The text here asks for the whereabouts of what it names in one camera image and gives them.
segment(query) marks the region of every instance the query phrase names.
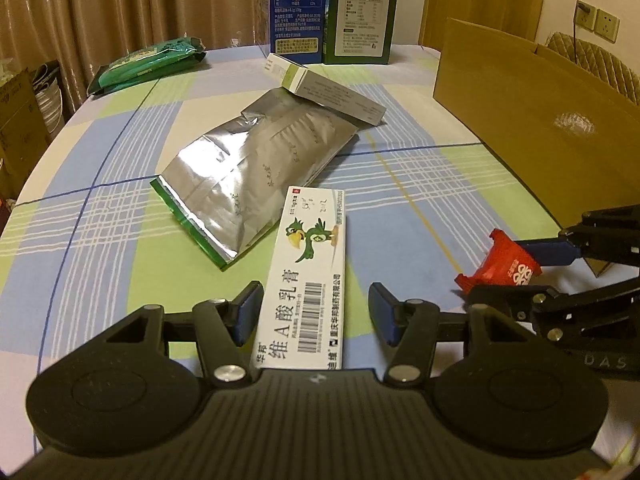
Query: red candy wrapper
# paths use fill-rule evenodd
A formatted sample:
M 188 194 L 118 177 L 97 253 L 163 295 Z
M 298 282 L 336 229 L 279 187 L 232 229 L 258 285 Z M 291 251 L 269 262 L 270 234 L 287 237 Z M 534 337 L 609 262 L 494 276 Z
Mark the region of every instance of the red candy wrapper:
M 476 273 L 471 277 L 456 276 L 456 283 L 465 294 L 475 285 L 527 285 L 532 276 L 542 274 L 537 261 L 504 231 L 494 229 L 489 236 L 494 246 Z

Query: green box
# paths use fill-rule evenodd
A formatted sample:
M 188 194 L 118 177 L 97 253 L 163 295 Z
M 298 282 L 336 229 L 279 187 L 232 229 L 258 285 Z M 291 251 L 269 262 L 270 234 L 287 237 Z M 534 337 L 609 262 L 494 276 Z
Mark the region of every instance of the green box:
M 325 64 L 388 64 L 396 0 L 329 0 Z

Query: cartoon parrot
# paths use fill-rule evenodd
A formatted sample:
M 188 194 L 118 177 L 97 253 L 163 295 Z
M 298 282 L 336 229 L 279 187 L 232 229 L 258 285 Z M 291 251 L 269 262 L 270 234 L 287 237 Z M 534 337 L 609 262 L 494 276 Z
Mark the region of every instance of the cartoon parrot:
M 331 241 L 331 245 L 335 247 L 337 242 L 338 235 L 338 226 L 334 226 L 331 231 L 327 231 L 325 227 L 325 222 L 321 219 L 318 219 L 316 225 L 314 225 L 309 231 L 305 232 L 302 229 L 302 222 L 297 218 L 294 219 L 293 223 L 287 227 L 285 232 L 287 233 L 287 238 L 291 245 L 295 248 L 300 248 L 300 242 L 302 240 L 305 241 L 305 250 L 302 253 L 296 263 L 301 262 L 302 260 L 311 260 L 314 257 L 314 248 L 313 242 L 324 242 L 326 240 Z

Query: table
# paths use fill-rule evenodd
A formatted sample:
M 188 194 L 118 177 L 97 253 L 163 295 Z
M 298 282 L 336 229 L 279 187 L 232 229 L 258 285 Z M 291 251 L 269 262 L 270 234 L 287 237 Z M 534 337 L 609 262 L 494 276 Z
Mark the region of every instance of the table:
M 36 446 L 24 395 L 36 373 L 145 303 L 180 312 L 266 282 L 274 235 L 225 271 L 177 224 L 149 181 L 178 150 L 236 117 L 274 81 L 257 47 L 208 52 L 197 70 L 89 99 L 33 171 L 0 238 L 0 466 L 17 468 Z M 361 130 L 316 185 L 346 190 L 344 364 L 384 369 L 385 349 L 366 293 L 383 282 L 398 298 L 459 310 L 453 282 L 473 273 L 495 227 L 513 238 L 558 228 L 475 135 L 432 97 L 437 53 L 394 46 L 389 66 L 315 66 L 387 107 Z M 584 262 L 547 269 L 574 292 L 629 278 L 616 267 L 596 280 Z M 171 355 L 196 366 L 193 344 Z M 442 345 L 436 368 L 460 355 Z M 596 449 L 612 460 L 640 422 L 633 383 L 609 381 L 612 407 Z

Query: wall socket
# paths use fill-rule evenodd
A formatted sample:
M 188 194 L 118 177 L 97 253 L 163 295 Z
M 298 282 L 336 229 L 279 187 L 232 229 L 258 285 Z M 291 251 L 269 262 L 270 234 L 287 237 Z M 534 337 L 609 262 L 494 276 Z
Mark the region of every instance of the wall socket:
M 609 40 L 611 43 L 615 43 L 619 28 L 620 20 L 617 17 L 602 9 L 598 10 L 595 27 L 593 29 L 598 36 Z
M 591 4 L 580 0 L 576 1 L 575 7 L 575 24 L 578 25 L 578 27 L 593 30 L 596 24 L 596 14 L 598 13 L 598 9 Z

